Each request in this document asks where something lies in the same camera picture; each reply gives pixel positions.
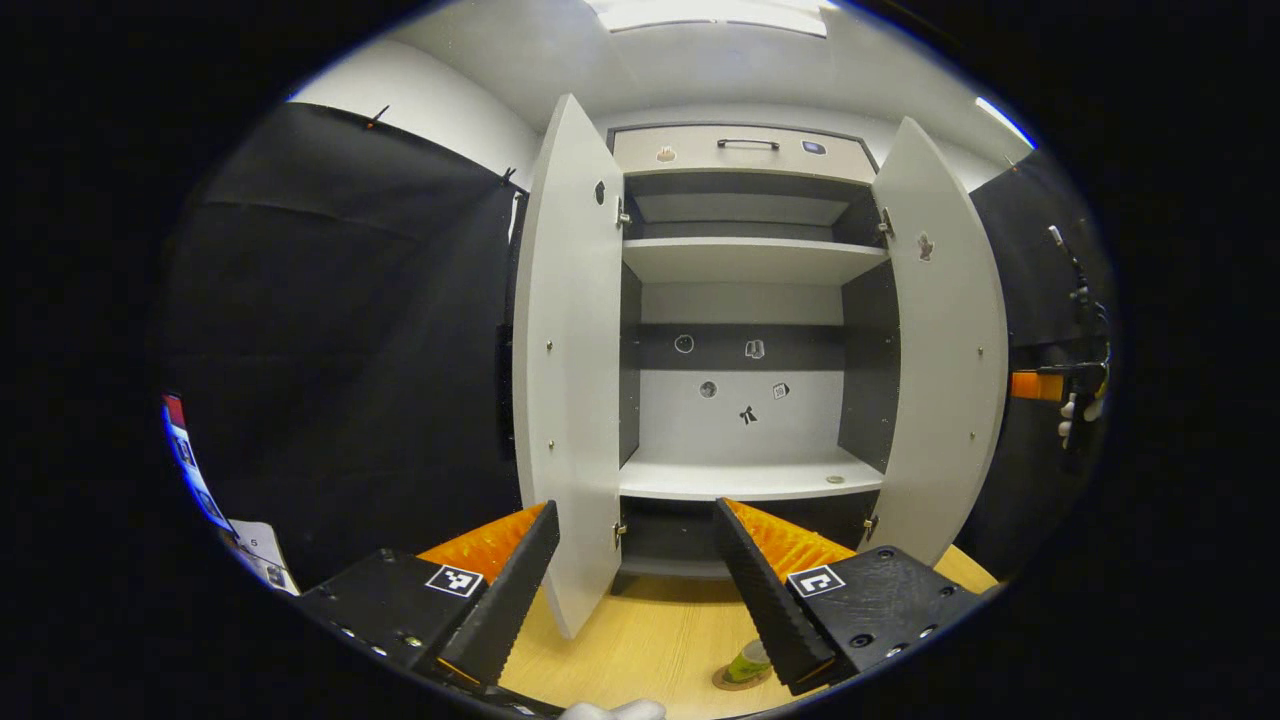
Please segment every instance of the drawer handle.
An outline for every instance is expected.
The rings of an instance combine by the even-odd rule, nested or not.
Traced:
[[[749,138],[745,138],[745,137],[722,137],[722,138],[719,138],[719,140],[716,141],[716,147],[724,147],[724,145],[727,145],[730,142],[755,142],[758,145],[768,145],[769,147],[772,147],[774,150],[782,147],[781,145],[778,145],[777,142],[774,142],[772,140],[749,140]]]

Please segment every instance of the coaster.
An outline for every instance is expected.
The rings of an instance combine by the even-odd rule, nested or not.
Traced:
[[[712,684],[722,691],[745,691],[748,688],[754,688],[755,685],[763,683],[769,676],[769,674],[773,673],[773,667],[769,667],[745,683],[730,683],[724,680],[724,673],[727,670],[728,665],[724,665],[719,670],[712,674]]]

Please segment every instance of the ceiling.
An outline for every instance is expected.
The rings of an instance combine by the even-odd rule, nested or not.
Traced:
[[[1027,154],[974,105],[980,86],[922,45],[863,13],[822,13],[826,40],[723,23],[609,33],[582,0],[462,0],[390,37],[451,65],[536,132],[572,92],[594,117],[708,102],[801,105],[895,123],[910,115],[936,138],[1001,165]]]

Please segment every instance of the ceiling light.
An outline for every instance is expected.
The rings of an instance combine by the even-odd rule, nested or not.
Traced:
[[[609,32],[675,23],[740,23],[827,37],[817,0],[586,0]]]
[[[1005,126],[1006,128],[1009,128],[1010,132],[1012,132],[1014,135],[1016,135],[1018,137],[1020,137],[1021,141],[1025,142],[1027,145],[1029,145],[1032,150],[1036,150],[1036,143],[1032,142],[1030,138],[1027,137],[1025,133],[1023,133],[1023,131],[1018,129],[1018,126],[1014,124],[1014,120],[1010,120],[1009,118],[1005,117],[1004,113],[1001,113],[1000,110],[997,110],[995,105],[992,105],[991,102],[987,102],[986,97],[978,97],[977,100],[974,100],[974,102],[979,108],[982,108],[983,110],[986,110],[988,115],[991,115],[992,118],[996,118],[997,120],[1000,120],[1000,124]]]

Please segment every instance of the white wall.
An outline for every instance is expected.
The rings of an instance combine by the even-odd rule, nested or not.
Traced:
[[[876,158],[876,163],[878,164],[884,163],[884,158],[893,145],[893,136],[897,135],[897,123],[895,122],[869,115],[852,115],[795,105],[681,105],[676,108],[650,108],[591,119],[600,137],[605,137],[612,127],[689,120],[767,123],[837,132],[863,138],[867,142],[867,149],[872,151],[872,156]],[[960,182],[969,192],[973,192],[974,188],[1005,170],[1005,168],[992,164],[955,145],[937,140],[934,142],[946,158],[951,172],[960,178]]]
[[[374,115],[502,174],[532,184],[541,136],[509,108],[453,68],[393,40],[379,40],[329,67],[291,102],[328,105]]]

